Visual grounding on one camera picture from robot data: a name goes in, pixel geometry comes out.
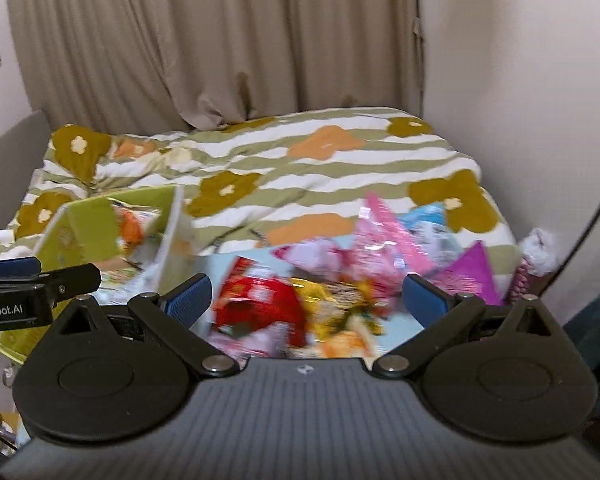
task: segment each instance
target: snack bag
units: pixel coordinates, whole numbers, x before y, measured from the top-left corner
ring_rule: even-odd
[[[244,368],[249,357],[281,357],[287,348],[288,329],[287,323],[277,321],[240,339],[211,332],[206,340]]]
[[[289,323],[289,342],[306,343],[306,315],[291,283],[266,266],[238,257],[213,306],[214,328],[246,323],[259,330],[277,321]]]
[[[417,207],[398,220],[437,268],[448,266],[462,254],[462,247],[446,226],[442,202]]]
[[[406,272],[395,245],[387,244],[381,231],[365,218],[358,220],[352,236],[344,274],[354,282],[372,282],[376,298],[398,294]]]
[[[360,316],[350,316],[344,330],[307,348],[290,348],[292,359],[363,358],[367,367],[378,357],[376,342]]]
[[[434,270],[435,264],[427,256],[410,232],[408,232],[387,204],[378,198],[375,193],[368,193],[365,205],[360,209],[360,218],[371,220],[375,227],[386,239],[386,244],[395,244],[398,252],[404,258],[404,264],[408,272],[414,272],[424,276]]]
[[[470,292],[487,304],[502,305],[493,285],[493,272],[482,242],[476,242],[458,260],[428,280],[448,294]]]
[[[304,305],[309,330],[318,341],[324,341],[337,332],[352,311],[361,310],[366,305],[362,291],[350,283],[322,284],[300,278],[291,278],[291,283]]]
[[[155,231],[161,211],[145,205],[130,205],[109,198],[120,228],[117,243],[123,256],[130,256],[136,247]]]
[[[280,260],[329,282],[338,280],[342,271],[344,252],[329,238],[312,238],[271,251]]]

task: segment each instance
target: metal screw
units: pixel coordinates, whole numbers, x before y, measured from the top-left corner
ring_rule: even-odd
[[[409,368],[409,360],[401,355],[385,355],[378,359],[378,365],[385,372],[403,372]]]
[[[234,360],[226,355],[210,355],[202,359],[202,366],[210,372],[225,372],[234,365]]]

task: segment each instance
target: green box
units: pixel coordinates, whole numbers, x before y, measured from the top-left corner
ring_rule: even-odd
[[[162,211],[157,231],[164,235],[155,260],[156,271],[147,291],[164,294],[189,278],[197,251],[191,217],[184,212],[181,186],[124,190],[64,204],[34,248],[42,269],[101,262],[120,254],[116,244],[120,231],[109,197]],[[67,304],[67,301],[58,304],[54,316]],[[22,364],[45,332],[46,327],[0,332],[0,352]]]

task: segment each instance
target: purple candy bag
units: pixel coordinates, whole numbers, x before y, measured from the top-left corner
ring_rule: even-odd
[[[487,304],[502,305],[493,285],[493,271],[482,242],[476,242],[454,263],[428,279],[447,294],[470,292]]]

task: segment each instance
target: beige curtain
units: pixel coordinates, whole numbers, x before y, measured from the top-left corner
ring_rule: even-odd
[[[8,0],[53,126],[208,128],[307,109],[419,114],[417,0]]]

